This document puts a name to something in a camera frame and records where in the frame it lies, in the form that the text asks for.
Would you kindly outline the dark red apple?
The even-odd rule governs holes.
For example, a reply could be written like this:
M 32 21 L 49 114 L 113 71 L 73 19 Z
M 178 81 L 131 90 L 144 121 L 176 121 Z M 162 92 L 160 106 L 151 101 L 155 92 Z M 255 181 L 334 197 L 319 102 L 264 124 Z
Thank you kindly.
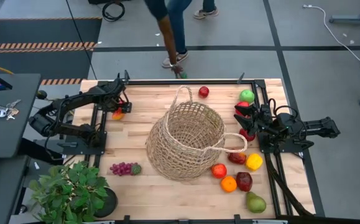
M 231 152 L 228 154 L 228 160 L 234 164 L 245 164 L 247 156 L 243 152 Z

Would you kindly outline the purple grape bunch with leaf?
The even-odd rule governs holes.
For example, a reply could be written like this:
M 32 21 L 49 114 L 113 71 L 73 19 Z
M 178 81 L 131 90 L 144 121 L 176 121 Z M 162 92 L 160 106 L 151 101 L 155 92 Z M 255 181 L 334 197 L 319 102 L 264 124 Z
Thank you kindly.
M 114 175 L 139 175 L 142 171 L 141 165 L 138 163 L 125 163 L 121 162 L 118 164 L 113 164 L 110 168 L 110 171 Z

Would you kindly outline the black mat with hazard stripes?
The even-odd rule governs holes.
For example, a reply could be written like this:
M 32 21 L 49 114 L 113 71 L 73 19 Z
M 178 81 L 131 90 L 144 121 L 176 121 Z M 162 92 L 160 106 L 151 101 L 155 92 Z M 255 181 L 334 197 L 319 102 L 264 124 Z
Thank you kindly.
M 87 79 L 100 17 L 0 19 L 0 67 L 39 73 L 44 85 Z

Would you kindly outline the red tomato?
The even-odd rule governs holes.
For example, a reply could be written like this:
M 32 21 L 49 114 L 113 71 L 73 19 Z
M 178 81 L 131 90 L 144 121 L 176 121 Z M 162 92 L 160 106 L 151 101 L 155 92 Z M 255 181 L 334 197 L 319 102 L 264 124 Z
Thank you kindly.
M 227 168 L 224 164 L 215 164 L 211 167 L 212 176 L 216 179 L 222 179 L 227 175 Z

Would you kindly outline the person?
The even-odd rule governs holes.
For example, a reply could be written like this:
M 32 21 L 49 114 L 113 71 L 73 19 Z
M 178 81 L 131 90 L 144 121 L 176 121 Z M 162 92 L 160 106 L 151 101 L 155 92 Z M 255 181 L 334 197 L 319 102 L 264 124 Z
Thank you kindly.
M 144 0 L 149 12 L 157 21 L 168 57 L 162 62 L 164 68 L 169 68 L 177 78 L 184 72 L 180 62 L 188 57 L 185 43 L 185 28 L 183 13 L 192 0 Z

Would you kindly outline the black desk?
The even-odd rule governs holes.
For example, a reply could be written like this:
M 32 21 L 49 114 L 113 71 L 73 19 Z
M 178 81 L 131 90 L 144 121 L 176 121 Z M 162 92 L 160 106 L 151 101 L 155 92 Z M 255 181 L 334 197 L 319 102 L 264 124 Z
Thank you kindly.
M 0 118 L 0 224 L 7 224 L 29 161 L 27 156 L 19 156 L 17 152 L 40 86 L 41 75 L 2 74 L 1 78 L 10 83 L 12 89 L 0 91 L 0 105 L 20 101 L 17 104 L 19 114 L 15 119 Z

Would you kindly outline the dark maroon apple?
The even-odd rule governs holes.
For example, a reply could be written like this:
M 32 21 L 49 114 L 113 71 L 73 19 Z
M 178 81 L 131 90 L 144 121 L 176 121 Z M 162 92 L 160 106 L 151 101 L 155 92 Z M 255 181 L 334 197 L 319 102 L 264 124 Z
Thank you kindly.
M 252 177 L 248 172 L 238 172 L 236 175 L 236 183 L 240 190 L 249 192 L 252 188 Z

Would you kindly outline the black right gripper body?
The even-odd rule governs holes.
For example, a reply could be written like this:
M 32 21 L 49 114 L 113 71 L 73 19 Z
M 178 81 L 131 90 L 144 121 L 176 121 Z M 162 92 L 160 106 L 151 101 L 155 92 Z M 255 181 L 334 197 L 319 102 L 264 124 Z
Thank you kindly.
M 254 123 L 252 133 L 255 134 L 261 132 L 263 129 L 268 129 L 273 122 L 270 106 L 263 104 L 257 107 L 256 104 L 253 104 L 252 108 L 254 109 L 252 115 Z

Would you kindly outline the green apple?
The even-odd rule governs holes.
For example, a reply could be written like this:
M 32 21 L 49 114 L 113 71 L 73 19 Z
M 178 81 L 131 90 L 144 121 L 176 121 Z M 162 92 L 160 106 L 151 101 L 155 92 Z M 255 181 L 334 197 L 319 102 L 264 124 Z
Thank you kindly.
M 251 90 L 243 90 L 239 94 L 239 100 L 240 101 L 245 101 L 245 102 L 248 102 L 248 103 L 253 103 L 254 100 L 255 100 L 255 94 Z

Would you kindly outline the green leafy plant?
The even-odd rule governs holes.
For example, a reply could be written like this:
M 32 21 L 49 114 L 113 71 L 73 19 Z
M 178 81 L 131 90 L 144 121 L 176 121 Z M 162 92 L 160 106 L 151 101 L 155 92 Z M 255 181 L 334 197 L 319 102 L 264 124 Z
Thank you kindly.
M 85 161 L 53 166 L 47 175 L 31 180 L 29 188 L 40 208 L 34 217 L 45 224 L 93 222 L 110 198 L 106 179 Z

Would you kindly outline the dark red pomegranate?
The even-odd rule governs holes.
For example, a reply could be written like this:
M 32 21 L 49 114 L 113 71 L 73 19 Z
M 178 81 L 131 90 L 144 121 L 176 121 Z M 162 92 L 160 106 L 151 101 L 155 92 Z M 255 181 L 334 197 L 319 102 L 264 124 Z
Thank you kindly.
M 256 138 L 255 134 L 249 134 L 249 132 L 243 128 L 239 130 L 239 134 L 244 136 L 248 142 L 251 142 Z

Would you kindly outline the yellow bell pepper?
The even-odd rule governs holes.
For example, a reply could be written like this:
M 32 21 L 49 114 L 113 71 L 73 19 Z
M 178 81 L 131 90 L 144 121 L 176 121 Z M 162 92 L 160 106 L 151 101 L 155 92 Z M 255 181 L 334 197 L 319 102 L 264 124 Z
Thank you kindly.
M 259 154 L 253 153 L 250 154 L 246 159 L 245 166 L 251 171 L 256 171 L 261 167 L 262 164 L 263 158 Z

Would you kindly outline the woven straw basket with handles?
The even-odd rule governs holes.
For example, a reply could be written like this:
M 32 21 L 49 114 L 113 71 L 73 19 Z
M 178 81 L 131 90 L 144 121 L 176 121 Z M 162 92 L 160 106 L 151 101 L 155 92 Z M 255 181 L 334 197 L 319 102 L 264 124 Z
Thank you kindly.
M 236 153 L 246 152 L 247 139 L 227 132 L 222 116 L 208 105 L 194 101 L 192 89 L 181 85 L 170 108 L 149 132 L 145 143 L 147 157 L 161 176 L 188 182 L 215 165 L 222 152 L 232 152 L 224 147 L 229 136 L 242 141 Z

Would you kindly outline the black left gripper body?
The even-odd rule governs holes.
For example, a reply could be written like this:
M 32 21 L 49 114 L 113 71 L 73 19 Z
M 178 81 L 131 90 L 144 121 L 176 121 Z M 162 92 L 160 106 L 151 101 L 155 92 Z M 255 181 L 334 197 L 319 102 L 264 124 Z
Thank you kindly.
M 126 89 L 125 83 L 122 79 L 116 78 L 114 81 L 107 82 L 106 92 L 104 97 L 105 107 L 108 110 L 118 110 L 123 107 L 123 100 L 121 99 L 121 92 Z

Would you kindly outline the orange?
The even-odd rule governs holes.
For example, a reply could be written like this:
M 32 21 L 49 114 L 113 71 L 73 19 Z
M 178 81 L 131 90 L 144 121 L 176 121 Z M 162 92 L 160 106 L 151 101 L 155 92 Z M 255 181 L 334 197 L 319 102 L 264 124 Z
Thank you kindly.
M 232 176 L 224 177 L 220 182 L 220 186 L 227 193 L 235 191 L 238 187 L 236 179 Z

